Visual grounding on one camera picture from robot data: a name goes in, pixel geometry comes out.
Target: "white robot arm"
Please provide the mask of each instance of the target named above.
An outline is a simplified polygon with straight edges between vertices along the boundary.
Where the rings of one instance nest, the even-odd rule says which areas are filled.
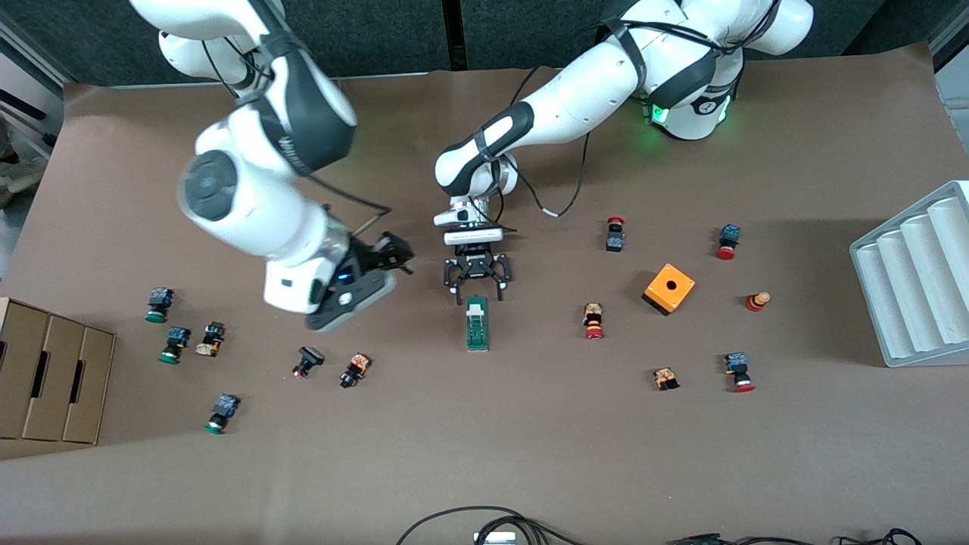
[[[434,218],[452,227],[445,243],[460,252],[465,244],[503,238],[487,217],[486,200],[516,186],[509,151],[579,138],[636,93],[672,136],[709,135],[735,92],[743,48],[785,53],[804,39],[813,16],[806,0],[614,2],[604,12],[610,35],[603,42],[438,157],[437,182],[452,198],[451,209]]]
[[[384,233],[377,245],[363,244],[293,187],[299,177],[347,155],[357,118],[293,36],[278,0],[131,2],[162,31],[162,43],[171,36],[182,40],[181,68],[204,72],[192,56],[200,49],[193,44],[225,43],[239,57],[221,41],[231,36],[236,44],[259,48],[272,71],[265,89],[256,89],[196,139],[197,157],[179,194],[185,214],[212,236],[266,258],[266,302],[308,314],[310,329],[329,331],[393,289],[391,270],[409,271],[407,243]],[[211,67],[214,49],[202,51]],[[220,67],[215,76],[224,79],[226,73]]]

